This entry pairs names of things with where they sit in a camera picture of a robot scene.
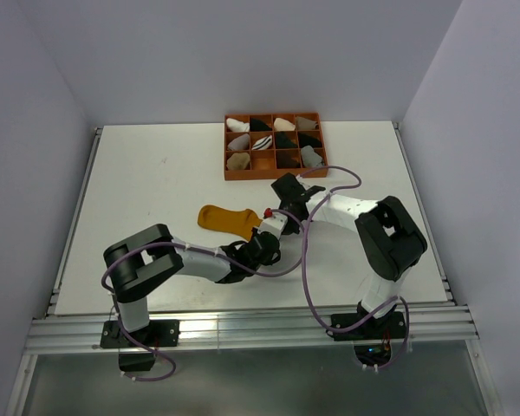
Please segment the mustard yellow sock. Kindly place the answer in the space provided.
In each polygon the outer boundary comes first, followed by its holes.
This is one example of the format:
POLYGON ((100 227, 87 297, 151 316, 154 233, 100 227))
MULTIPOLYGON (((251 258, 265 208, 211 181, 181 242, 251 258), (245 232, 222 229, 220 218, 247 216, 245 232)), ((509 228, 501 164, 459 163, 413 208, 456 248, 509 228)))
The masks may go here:
POLYGON ((197 223, 203 229, 232 234, 250 241, 253 229, 260 226, 262 219, 251 209, 231 211, 216 205, 205 205, 198 213, 197 223))

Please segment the dark brown sock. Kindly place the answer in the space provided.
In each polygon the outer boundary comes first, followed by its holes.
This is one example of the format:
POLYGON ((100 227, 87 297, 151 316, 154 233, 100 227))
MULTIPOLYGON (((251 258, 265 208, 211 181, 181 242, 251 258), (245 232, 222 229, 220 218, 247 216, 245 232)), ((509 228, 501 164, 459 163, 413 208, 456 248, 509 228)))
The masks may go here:
POLYGON ((301 163, 293 152, 276 151, 276 167, 278 169, 297 169, 301 163))

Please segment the grey sock black stripes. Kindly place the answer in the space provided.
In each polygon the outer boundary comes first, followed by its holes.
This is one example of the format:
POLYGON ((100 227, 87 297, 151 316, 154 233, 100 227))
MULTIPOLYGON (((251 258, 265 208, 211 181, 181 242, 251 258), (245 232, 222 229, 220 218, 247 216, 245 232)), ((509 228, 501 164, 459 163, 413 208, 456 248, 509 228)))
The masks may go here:
POLYGON ((325 166, 323 157, 312 146, 301 148, 302 165, 306 168, 325 166))

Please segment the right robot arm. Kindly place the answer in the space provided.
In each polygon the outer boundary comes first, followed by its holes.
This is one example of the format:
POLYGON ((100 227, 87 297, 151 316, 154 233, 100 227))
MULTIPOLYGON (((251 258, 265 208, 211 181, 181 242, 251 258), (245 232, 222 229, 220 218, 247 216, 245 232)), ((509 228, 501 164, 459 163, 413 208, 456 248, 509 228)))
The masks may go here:
POLYGON ((305 226, 323 222, 359 236, 372 275, 357 306, 358 328, 366 337, 379 336, 394 313, 405 277, 427 250, 426 238, 405 206, 394 196, 365 200, 307 186, 290 173, 271 187, 280 208, 305 226))

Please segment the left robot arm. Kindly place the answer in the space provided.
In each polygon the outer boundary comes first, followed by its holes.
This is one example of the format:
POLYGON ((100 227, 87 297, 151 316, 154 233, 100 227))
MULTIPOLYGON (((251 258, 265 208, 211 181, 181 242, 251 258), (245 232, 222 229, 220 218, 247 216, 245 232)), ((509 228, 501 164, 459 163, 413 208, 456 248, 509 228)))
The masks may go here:
POLYGON ((147 296, 170 277, 202 277, 217 284, 240 283, 262 266, 281 258, 281 226, 260 225, 248 241, 205 248, 174 237, 165 224, 155 224, 103 252, 111 292, 121 321, 120 336, 132 346, 152 334, 147 296))

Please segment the dark green rolled sock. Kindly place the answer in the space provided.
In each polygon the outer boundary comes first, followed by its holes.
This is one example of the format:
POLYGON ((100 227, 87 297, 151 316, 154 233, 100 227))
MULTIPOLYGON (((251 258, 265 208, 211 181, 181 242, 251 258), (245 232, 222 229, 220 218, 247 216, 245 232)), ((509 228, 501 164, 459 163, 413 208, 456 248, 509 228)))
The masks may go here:
POLYGON ((285 132, 275 132, 275 144, 277 149, 297 148, 297 144, 285 132))

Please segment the black rolled sock right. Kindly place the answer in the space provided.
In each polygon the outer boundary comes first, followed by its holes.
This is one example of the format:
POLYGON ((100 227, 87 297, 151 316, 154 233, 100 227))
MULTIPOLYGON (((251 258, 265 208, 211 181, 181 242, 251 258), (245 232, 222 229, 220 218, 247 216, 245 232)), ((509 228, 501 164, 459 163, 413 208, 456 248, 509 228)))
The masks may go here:
POLYGON ((310 132, 298 132, 297 133, 298 143, 300 148, 311 146, 313 148, 322 148, 323 144, 318 135, 311 134, 310 132))

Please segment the white black striped rolled sock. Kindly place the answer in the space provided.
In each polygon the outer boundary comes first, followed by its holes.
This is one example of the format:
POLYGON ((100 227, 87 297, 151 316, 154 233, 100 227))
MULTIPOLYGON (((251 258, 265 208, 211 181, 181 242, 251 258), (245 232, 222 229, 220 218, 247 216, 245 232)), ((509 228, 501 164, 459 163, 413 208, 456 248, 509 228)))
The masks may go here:
POLYGON ((271 147, 272 142, 273 142, 273 138, 271 135, 264 136, 261 139, 258 139, 255 141, 255 143, 251 147, 251 150, 252 151, 267 150, 271 147))

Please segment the orange compartment tray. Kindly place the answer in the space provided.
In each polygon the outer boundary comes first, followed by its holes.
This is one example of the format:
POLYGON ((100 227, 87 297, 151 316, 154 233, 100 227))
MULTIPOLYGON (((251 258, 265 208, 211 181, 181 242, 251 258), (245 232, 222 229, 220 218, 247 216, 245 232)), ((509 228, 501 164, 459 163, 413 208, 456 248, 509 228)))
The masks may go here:
POLYGON ((283 176, 285 173, 292 173, 299 175, 306 173, 309 178, 324 178, 328 175, 328 158, 326 154, 325 140, 322 132, 322 123, 320 115, 316 112, 299 112, 299 113, 274 113, 274 114, 227 114, 224 117, 224 179, 227 181, 237 180, 253 180, 253 179, 277 179, 283 176), (295 131, 284 131, 296 144, 297 148, 293 149, 277 149, 275 144, 275 131, 273 127, 274 119, 281 117, 287 119, 294 124, 295 117, 297 115, 309 118, 311 120, 317 120, 317 130, 295 130, 295 131), (250 118, 258 118, 266 122, 272 127, 271 131, 267 132, 252 132, 249 131, 250 135, 250 146, 248 150, 232 152, 227 149, 228 142, 233 140, 236 136, 244 133, 233 133, 228 130, 225 125, 227 118, 234 118, 237 120, 245 121, 250 123, 250 118), (310 132, 311 134, 318 135, 322 141, 322 148, 314 148, 315 151, 320 154, 325 162, 325 166, 306 168, 302 165, 301 148, 299 147, 297 133, 298 132, 310 132), (252 151, 251 147, 256 140, 261 139, 264 136, 271 135, 273 138, 272 145, 267 150, 252 151), (276 167, 276 151, 287 151, 293 152, 296 155, 296 159, 301 163, 301 167, 297 169, 278 169, 276 167), (226 160, 232 153, 248 153, 250 155, 250 165, 246 170, 240 171, 228 171, 226 169, 226 160))

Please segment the beige rolled sock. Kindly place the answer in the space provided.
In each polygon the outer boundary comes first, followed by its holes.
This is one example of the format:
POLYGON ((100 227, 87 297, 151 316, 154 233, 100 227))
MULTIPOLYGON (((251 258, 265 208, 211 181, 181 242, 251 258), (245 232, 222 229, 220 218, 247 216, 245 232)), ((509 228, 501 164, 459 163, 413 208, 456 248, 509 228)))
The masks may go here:
POLYGON ((248 153, 232 153, 226 160, 228 171, 246 170, 250 165, 250 155, 248 153))

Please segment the taupe rolled sock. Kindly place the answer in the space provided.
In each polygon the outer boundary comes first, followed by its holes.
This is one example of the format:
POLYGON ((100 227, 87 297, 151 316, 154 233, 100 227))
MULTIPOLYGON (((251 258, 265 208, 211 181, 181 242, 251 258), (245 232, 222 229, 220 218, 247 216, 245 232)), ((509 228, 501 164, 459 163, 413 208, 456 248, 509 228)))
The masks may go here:
POLYGON ((297 130, 317 130, 318 122, 317 120, 311 120, 309 118, 297 115, 295 117, 296 129, 297 130))

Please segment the cream rolled sock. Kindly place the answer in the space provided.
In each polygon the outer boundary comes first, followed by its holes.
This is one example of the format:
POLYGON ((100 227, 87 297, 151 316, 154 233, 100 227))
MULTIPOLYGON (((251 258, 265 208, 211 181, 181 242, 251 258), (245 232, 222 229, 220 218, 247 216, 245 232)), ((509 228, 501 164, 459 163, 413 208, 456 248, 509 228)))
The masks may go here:
POLYGON ((281 117, 277 117, 274 119, 273 127, 274 130, 278 132, 296 130, 296 125, 293 122, 281 117))

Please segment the grey rolled sock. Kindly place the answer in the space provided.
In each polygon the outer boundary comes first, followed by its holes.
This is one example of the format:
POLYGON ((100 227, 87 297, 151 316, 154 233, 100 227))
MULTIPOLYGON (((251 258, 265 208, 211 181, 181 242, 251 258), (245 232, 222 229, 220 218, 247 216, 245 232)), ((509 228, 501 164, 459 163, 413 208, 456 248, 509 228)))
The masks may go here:
POLYGON ((232 152, 248 150, 250 146, 250 135, 240 134, 228 142, 227 149, 232 152))

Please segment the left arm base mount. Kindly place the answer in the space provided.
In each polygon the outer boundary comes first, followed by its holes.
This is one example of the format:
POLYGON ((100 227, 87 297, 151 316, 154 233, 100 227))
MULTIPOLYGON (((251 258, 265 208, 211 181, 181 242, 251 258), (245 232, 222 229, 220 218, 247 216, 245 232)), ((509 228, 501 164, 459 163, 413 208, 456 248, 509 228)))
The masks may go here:
MULTIPOLYGON (((149 348, 173 348, 179 342, 179 320, 152 320, 146 327, 130 335, 149 348)), ((100 348, 120 350, 136 348, 136 345, 122 333, 118 321, 111 320, 103 325, 100 348)), ((155 361, 156 358, 150 352, 118 353, 119 368, 125 372, 148 372, 155 361)))

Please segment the aluminium frame rail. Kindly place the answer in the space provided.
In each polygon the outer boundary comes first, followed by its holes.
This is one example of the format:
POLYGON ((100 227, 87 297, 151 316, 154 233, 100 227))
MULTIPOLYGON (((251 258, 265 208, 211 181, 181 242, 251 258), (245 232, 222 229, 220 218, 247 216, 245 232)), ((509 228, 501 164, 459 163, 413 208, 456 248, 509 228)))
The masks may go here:
MULTIPOLYGON (((221 351, 330 343, 306 308, 164 313, 154 318, 179 321, 179 350, 221 351)), ((107 319, 106 314, 59 316, 50 313, 43 319, 34 320, 29 328, 6 414, 22 414, 39 356, 99 353, 100 331, 107 319)), ((414 304, 410 308, 410 323, 412 342, 464 341, 487 413, 503 414, 468 307, 452 302, 414 304)))

